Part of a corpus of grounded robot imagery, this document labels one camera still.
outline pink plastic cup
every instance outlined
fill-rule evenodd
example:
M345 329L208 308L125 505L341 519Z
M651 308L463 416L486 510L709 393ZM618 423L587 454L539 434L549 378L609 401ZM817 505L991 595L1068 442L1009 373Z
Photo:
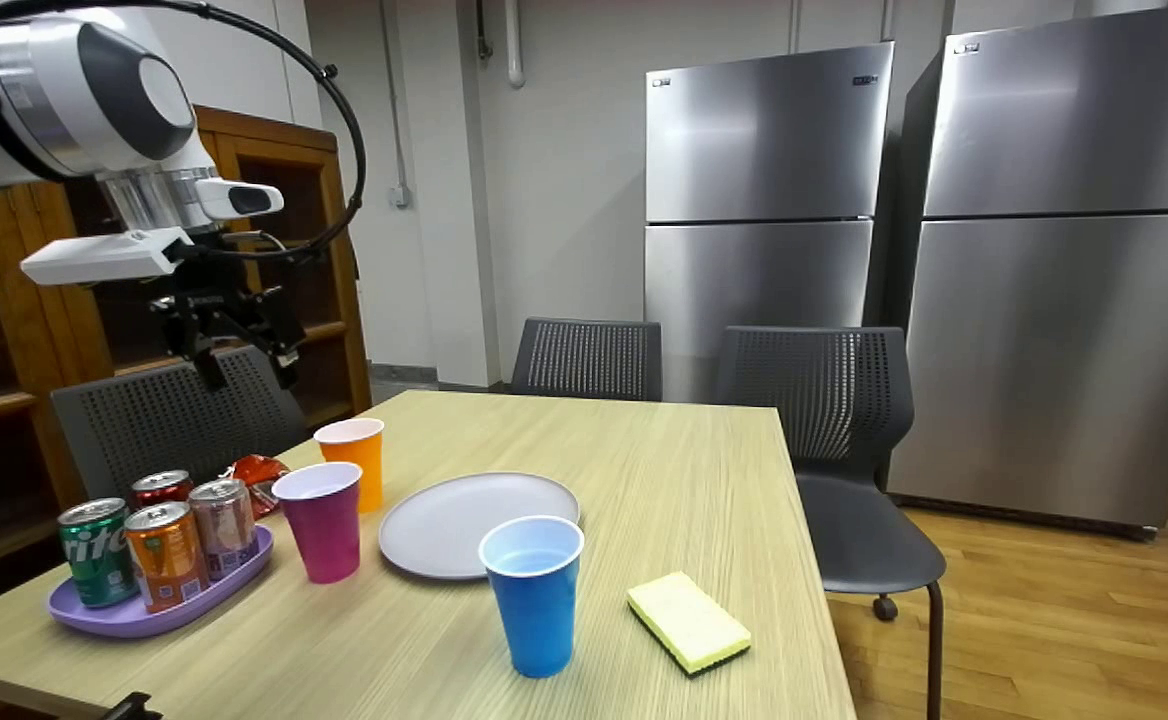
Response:
M359 465L306 465L270 483L310 582L337 582L359 569L355 531Z

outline chair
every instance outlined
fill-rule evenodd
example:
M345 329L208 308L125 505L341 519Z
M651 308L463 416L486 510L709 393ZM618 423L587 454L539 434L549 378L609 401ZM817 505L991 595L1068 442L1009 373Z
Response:
M52 393L89 496L131 496L159 467L219 475L244 451L284 451L306 434L292 393L261 349L214 353L224 387L208 393L187 363L144 367Z
M658 401L658 325L529 321L510 393Z
M724 329L716 401L778 412L798 498L829 592L876 595L929 589L929 717L938 717L945 555L882 496L895 439L913 426L901 329Z

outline wooden floor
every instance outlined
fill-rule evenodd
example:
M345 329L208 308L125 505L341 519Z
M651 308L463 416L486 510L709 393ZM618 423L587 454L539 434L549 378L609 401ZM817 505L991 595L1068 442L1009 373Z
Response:
M906 510L949 555L945 717L1168 720L1168 528L1150 543ZM857 707L924 717L924 592L833 600Z

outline plastic cup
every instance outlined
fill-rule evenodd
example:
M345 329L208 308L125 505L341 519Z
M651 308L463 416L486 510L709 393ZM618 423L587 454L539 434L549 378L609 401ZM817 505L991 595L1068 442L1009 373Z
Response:
M355 465L306 465L270 483L310 582L337 582L359 569Z
M517 517L475 543L520 677L557 677L576 651L581 552L585 531L565 517Z
M359 496L355 510L383 509L383 419L381 416L346 416L310 431L324 459L359 465Z

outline table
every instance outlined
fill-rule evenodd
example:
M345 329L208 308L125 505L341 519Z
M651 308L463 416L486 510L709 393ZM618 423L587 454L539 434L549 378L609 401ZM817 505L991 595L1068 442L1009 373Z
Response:
M162 717L852 717L777 412L710 402L404 393L386 492L466 471L536 471L585 505L581 643L551 681L508 666L483 582L406 579L374 555L306 582L280 517L270 570L219 610L151 639L74 634L44 610L52 569L0 595L0 695L98 717L151 690ZM686 681L624 592L686 570L752 627L748 655Z

